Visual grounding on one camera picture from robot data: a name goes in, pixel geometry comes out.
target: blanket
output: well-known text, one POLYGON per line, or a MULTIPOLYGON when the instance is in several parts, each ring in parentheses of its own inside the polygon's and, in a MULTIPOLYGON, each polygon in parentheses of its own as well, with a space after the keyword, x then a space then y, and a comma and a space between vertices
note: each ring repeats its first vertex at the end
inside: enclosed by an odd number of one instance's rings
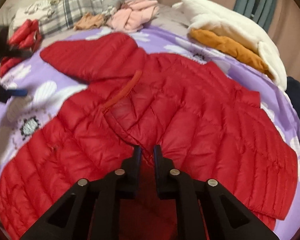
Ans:
MULTIPOLYGON (((69 40, 99 39, 111 31, 110 28, 103 27, 100 30, 79 33, 70 37, 69 40)), ((295 111, 279 89, 267 77, 234 58, 214 49, 193 44, 186 38, 162 29, 150 26, 139 33, 131 33, 130 36, 148 53, 178 53, 202 64, 212 60, 229 77, 249 90, 260 92, 262 109, 266 111, 282 138, 295 150, 298 156, 297 192, 287 218, 284 221, 277 221, 274 230, 280 240, 290 240, 300 226, 300 124, 298 124, 299 120, 295 111)), ((24 103, 14 103, 14 99, 7 105, 0 104, 0 176, 6 164, 16 155, 20 147, 31 138, 31 134, 22 136, 18 132, 24 125, 23 120, 35 116, 39 126, 43 127, 56 115, 67 97, 85 87, 82 85, 83 87, 80 88, 77 81, 59 73, 49 64, 43 63, 38 53, 30 60, 26 60, 23 64, 9 71, 2 82, 6 86, 31 89, 29 89, 30 98, 27 98, 24 103), (46 91, 43 89, 44 86, 51 87, 49 93, 44 92, 46 91)))
POLYGON ((209 30, 218 36, 226 36, 259 55, 269 66, 274 83, 287 89, 287 74, 279 51, 268 34, 249 18, 209 0, 181 0, 172 6, 186 14, 191 29, 209 30))
MULTIPOLYGON (((141 186, 146 197, 139 211, 122 214, 131 222, 121 227, 130 239, 158 238, 133 222, 141 216, 143 224, 163 219, 144 215, 158 212, 148 204, 154 202, 151 168, 157 144, 177 169, 193 179, 217 179, 271 229, 275 219, 286 217, 297 185, 297 156, 260 108, 259 93, 227 78, 215 63, 201 67, 176 54, 147 54, 122 33, 58 41, 40 56, 89 85, 66 100, 4 169, 0 217, 6 228, 21 235, 80 178, 101 179, 119 168, 132 144, 143 149, 147 168, 141 169, 140 183, 148 187, 141 186), (20 202, 23 209, 14 204, 20 202), (19 209, 17 216, 9 212, 13 209, 19 209), (25 226, 12 225, 16 217, 27 218, 25 226)), ((171 213, 169 208, 161 212, 171 213)), ((170 239, 174 226, 158 230, 162 240, 170 239)))

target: red folded clothing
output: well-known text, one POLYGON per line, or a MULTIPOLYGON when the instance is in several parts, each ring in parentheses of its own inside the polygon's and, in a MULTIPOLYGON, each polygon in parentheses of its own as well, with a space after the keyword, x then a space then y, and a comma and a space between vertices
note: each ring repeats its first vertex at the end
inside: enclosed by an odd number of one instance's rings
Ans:
MULTIPOLYGON (((26 20, 23 25, 13 34, 8 41, 9 45, 16 46, 19 49, 29 49, 32 52, 38 50, 42 41, 42 36, 39 31, 38 20, 26 20)), ((22 62, 22 58, 4 57, 0 63, 0 77, 2 78, 8 70, 22 62)))

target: plaid shirt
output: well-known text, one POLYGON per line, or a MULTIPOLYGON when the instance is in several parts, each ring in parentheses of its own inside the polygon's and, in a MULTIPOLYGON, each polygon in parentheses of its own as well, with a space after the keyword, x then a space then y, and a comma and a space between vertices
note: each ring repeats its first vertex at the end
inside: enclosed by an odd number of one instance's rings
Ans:
POLYGON ((86 13, 93 15, 107 12, 114 13, 125 0, 62 0, 53 9, 54 14, 40 21, 39 28, 42 36, 47 37, 57 32, 74 27, 86 13))

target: blue strap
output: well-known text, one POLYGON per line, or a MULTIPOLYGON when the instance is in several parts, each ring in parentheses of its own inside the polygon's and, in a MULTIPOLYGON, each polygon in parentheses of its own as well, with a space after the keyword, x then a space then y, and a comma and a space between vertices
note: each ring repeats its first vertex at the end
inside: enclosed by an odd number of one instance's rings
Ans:
POLYGON ((8 92, 14 97, 25 97, 28 95, 26 89, 8 89, 8 92))

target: metal screw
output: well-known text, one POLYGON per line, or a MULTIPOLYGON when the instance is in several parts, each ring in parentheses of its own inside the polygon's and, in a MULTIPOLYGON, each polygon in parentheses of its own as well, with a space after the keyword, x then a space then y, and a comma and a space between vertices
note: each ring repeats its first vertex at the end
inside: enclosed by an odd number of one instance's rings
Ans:
POLYGON ((177 170, 177 169, 172 169, 172 170, 170 171, 170 174, 173 175, 173 176, 177 176, 177 175, 180 174, 180 171, 177 170))
POLYGON ((79 186, 85 186, 88 184, 88 181, 86 179, 79 179, 78 185, 79 186))
POLYGON ((209 179, 208 184, 212 187, 215 187, 216 185, 218 185, 218 182, 215 179, 209 179))
POLYGON ((121 176, 121 175, 125 174, 126 172, 123 169, 117 169, 114 173, 118 176, 121 176))

